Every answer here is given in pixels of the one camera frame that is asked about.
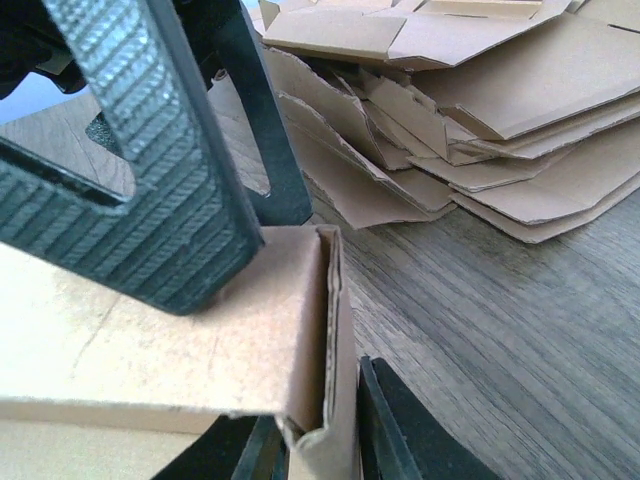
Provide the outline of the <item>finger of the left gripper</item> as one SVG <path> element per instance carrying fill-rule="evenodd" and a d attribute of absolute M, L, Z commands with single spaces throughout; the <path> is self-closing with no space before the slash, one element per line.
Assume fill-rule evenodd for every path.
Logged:
<path fill-rule="evenodd" d="M 199 310 L 261 248 L 181 21 L 169 1 L 45 9 L 136 180 L 113 195 L 1 144 L 1 239 L 174 315 Z"/>
<path fill-rule="evenodd" d="M 177 13 L 207 89 L 221 70 L 231 76 L 270 183 L 249 192 L 262 225 L 302 225 L 312 201 L 274 95 L 263 48 L 241 1 L 179 1 Z"/>

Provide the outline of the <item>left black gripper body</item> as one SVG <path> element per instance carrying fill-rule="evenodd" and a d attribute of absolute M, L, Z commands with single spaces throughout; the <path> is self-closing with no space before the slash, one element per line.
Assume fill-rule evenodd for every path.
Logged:
<path fill-rule="evenodd" d="M 83 74 L 44 4 L 1 2 L 1 99 L 30 74 L 50 80 L 63 94 L 86 86 Z"/>

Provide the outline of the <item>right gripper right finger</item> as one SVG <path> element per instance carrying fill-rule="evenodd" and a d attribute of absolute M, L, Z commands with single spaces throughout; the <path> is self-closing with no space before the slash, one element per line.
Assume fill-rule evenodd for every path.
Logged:
<path fill-rule="evenodd" d="M 365 479 L 497 480 L 382 358 L 363 356 L 357 392 Z"/>

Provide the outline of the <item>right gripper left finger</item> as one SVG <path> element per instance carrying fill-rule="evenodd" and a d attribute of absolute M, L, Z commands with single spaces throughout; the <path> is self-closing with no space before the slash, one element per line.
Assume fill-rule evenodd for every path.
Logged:
<path fill-rule="evenodd" d="M 153 480 L 286 480 L 289 449 L 273 417 L 221 415 Z"/>

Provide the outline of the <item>cardboard box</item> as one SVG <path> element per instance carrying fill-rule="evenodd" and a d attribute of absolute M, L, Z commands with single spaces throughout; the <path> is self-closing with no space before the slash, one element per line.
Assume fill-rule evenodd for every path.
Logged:
<path fill-rule="evenodd" d="M 217 420 L 264 415 L 293 479 L 357 479 L 357 360 L 333 225 L 276 227 L 199 314 L 1 249 L 1 475 L 147 479 Z"/>

